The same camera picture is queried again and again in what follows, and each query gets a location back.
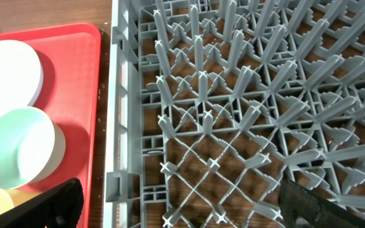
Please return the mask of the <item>light blue plate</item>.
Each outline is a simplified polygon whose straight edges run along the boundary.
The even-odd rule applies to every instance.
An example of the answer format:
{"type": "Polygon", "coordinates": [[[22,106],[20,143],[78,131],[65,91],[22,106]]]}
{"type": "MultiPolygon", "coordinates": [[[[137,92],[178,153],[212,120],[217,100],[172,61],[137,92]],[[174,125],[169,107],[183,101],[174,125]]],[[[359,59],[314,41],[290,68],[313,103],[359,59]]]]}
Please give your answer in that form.
{"type": "Polygon", "coordinates": [[[34,105],[43,81],[41,61],[31,46],[16,40],[0,41],[0,116],[34,105]]]}

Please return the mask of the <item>mint green bowl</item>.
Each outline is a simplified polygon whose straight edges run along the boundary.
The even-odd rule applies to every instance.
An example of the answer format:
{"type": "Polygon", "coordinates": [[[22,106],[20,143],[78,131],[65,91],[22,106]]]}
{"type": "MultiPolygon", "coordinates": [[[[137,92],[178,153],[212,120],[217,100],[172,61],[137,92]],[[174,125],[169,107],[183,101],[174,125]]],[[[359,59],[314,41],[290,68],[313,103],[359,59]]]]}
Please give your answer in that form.
{"type": "Polygon", "coordinates": [[[45,179],[66,150],[63,131],[42,110],[31,106],[0,116],[0,188],[16,189],[45,179]]]}

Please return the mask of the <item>grey dishwasher rack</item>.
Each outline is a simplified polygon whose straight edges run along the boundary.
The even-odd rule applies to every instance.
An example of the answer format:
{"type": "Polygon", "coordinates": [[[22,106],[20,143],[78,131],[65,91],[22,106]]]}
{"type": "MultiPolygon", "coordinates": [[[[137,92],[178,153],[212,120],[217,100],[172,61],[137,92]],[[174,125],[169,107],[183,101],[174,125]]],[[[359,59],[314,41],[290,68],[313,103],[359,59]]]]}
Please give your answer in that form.
{"type": "Polygon", "coordinates": [[[104,227],[282,227],[290,179],[365,220],[365,0],[114,1],[104,227]]]}

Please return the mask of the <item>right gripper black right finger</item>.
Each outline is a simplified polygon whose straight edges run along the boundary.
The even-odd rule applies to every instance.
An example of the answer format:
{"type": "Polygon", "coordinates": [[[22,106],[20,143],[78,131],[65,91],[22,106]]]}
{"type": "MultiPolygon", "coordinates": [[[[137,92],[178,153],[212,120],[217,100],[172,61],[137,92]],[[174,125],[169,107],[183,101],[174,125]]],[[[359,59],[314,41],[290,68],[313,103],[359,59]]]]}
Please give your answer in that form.
{"type": "Polygon", "coordinates": [[[292,181],[281,183],[278,196],[286,228],[365,227],[365,220],[292,181]]]}

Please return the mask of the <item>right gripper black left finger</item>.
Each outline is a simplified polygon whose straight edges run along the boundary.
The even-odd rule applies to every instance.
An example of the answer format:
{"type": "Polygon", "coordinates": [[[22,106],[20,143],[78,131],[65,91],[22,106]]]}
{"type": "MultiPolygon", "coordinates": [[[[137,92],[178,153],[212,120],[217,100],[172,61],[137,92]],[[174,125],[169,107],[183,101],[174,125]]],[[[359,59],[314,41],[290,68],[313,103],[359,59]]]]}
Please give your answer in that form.
{"type": "Polygon", "coordinates": [[[0,215],[0,228],[76,227],[84,206],[82,184],[77,178],[0,215]]]}

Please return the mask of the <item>red plastic tray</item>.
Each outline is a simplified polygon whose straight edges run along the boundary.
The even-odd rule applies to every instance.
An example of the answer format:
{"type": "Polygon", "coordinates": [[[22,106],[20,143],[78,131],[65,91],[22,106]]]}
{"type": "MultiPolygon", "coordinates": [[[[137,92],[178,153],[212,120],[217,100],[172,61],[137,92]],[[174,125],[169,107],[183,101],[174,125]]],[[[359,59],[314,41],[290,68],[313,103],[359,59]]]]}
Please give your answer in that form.
{"type": "Polygon", "coordinates": [[[44,84],[35,107],[60,126],[66,139],[58,168],[45,179],[21,189],[41,193],[72,177],[78,178],[84,191],[84,207],[77,225],[87,227],[101,33],[92,23],[77,22],[0,33],[0,40],[6,39],[26,42],[36,50],[44,69],[44,84]]]}

